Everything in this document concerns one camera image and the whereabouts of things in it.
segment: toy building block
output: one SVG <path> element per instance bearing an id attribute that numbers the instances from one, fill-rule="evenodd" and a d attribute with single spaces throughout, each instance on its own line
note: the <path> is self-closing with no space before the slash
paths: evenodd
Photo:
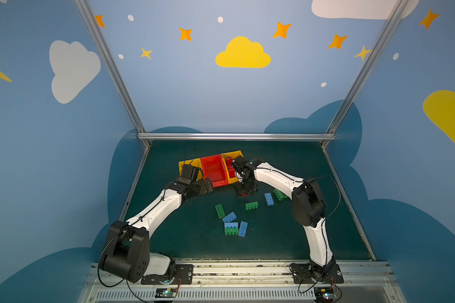
<path id="1" fill-rule="evenodd" d="M 281 192 L 281 191 L 279 191 L 279 190 L 277 190 L 277 189 L 275 189 L 275 190 L 273 191 L 273 193 L 275 194 L 275 197 L 277 198 L 278 201 L 281 201 L 281 200 L 283 200 L 283 199 L 288 198 L 287 195 L 285 195 L 283 192 Z"/>
<path id="2" fill-rule="evenodd" d="M 244 238 L 246 236 L 246 230 L 247 229 L 248 229 L 248 222 L 241 221 L 241 224 L 239 225 L 238 236 Z"/>
<path id="3" fill-rule="evenodd" d="M 255 201 L 255 202 L 245 203 L 244 206 L 246 207 L 246 210 L 257 209 L 258 208 L 258 202 Z"/>
<path id="4" fill-rule="evenodd" d="M 239 228 L 225 228 L 224 234 L 226 236 L 236 236 L 239 233 Z"/>
<path id="5" fill-rule="evenodd" d="M 270 192 L 267 192 L 264 194 L 264 198 L 266 199 L 266 204 L 268 206 L 272 206 L 275 204 L 275 202 L 273 201 L 273 197 L 271 196 L 271 193 Z"/>
<path id="6" fill-rule="evenodd" d="M 238 227 L 237 222 L 224 223 L 224 228 L 237 228 L 237 227 Z"/>
<path id="7" fill-rule="evenodd" d="M 216 205 L 217 216 L 219 219 L 223 218 L 226 214 L 224 213 L 224 208 L 222 204 Z"/>
<path id="8" fill-rule="evenodd" d="M 234 214 L 234 211 L 231 211 L 227 216 L 223 218 L 224 223 L 233 222 L 236 220 L 237 216 Z"/>

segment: yellow cloud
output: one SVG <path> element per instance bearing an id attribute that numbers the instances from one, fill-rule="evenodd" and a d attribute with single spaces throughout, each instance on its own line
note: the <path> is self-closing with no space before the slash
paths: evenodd
<path id="1" fill-rule="evenodd" d="M 266 67 L 271 62 L 270 55 L 263 51 L 258 42 L 251 42 L 246 37 L 232 39 L 225 52 L 220 52 L 216 63 L 222 67 Z"/>
<path id="2" fill-rule="evenodd" d="M 431 122 L 455 142 L 455 92 L 434 92 L 425 99 L 423 110 Z"/>

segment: dark green table surface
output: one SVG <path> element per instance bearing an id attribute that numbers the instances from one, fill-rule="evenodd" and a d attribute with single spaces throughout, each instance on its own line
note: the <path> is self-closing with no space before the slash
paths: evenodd
<path id="1" fill-rule="evenodd" d="M 250 160 L 259 157 L 274 167 L 305 179 L 329 174 L 330 167 L 316 142 L 259 141 L 154 141 L 126 219 L 136 215 L 151 203 L 163 186 L 175 180 L 178 162 L 187 159 L 241 150 Z M 151 237 L 150 251 L 176 258 L 219 259 L 309 259 L 309 245 L 303 227 L 294 219 L 291 200 L 275 199 L 267 206 L 265 192 L 273 188 L 259 183 L 254 196 L 238 198 L 233 185 L 186 201 L 158 227 Z M 327 201 L 327 214 L 337 205 L 339 193 L 327 176 L 319 179 Z M 244 203 L 258 201 L 255 210 L 245 210 Z M 222 204 L 226 214 L 234 211 L 235 221 L 248 222 L 246 237 L 225 236 L 224 224 L 217 217 L 215 205 Z M 327 236 L 334 257 L 338 260 L 367 260 L 369 254 L 343 198 L 339 208 L 327 220 Z"/>

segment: blue wall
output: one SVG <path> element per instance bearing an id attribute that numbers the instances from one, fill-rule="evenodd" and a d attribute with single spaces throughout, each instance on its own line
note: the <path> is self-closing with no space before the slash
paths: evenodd
<path id="1" fill-rule="evenodd" d="M 0 2 L 1 302 L 77 300 L 144 151 L 104 66 L 56 100 L 56 40 L 98 53 L 73 0 Z"/>
<path id="2" fill-rule="evenodd" d="M 306 120 L 344 99 L 362 66 L 354 56 L 371 48 L 384 24 L 319 17 L 304 0 L 90 3 L 147 131 L 325 132 L 333 115 L 310 128 L 284 119 Z M 277 22 L 292 24 L 286 39 L 273 38 Z M 192 29 L 191 41 L 180 40 L 179 28 Z M 328 48 L 335 34 L 347 36 L 340 49 Z M 259 42 L 271 63 L 218 66 L 216 56 L 237 36 Z"/>
<path id="3" fill-rule="evenodd" d="M 419 23 L 432 9 L 428 29 Z M 327 151 L 378 259 L 408 303 L 455 301 L 455 143 L 425 99 L 455 92 L 455 1 L 401 21 Z"/>

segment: green building block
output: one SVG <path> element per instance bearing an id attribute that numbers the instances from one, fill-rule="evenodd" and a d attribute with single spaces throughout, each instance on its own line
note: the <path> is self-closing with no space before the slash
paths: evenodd
<path id="1" fill-rule="evenodd" d="M 245 203 L 244 206 L 246 206 L 246 210 L 257 209 L 258 208 L 258 202 L 255 201 L 255 202 Z"/>
<path id="2" fill-rule="evenodd" d="M 238 233 L 239 233 L 239 228 L 231 227 L 231 228 L 225 228 L 224 229 L 224 234 L 226 236 L 237 236 Z"/>
<path id="3" fill-rule="evenodd" d="M 224 213 L 224 208 L 222 204 L 216 205 L 217 216 L 219 219 L 224 218 L 226 214 Z"/>
<path id="4" fill-rule="evenodd" d="M 277 189 L 275 189 L 273 191 L 273 193 L 275 194 L 275 197 L 277 198 L 278 201 L 281 201 L 281 200 L 284 200 L 284 199 L 288 198 L 287 195 L 285 195 L 283 192 L 281 192 L 281 191 L 279 191 Z"/>

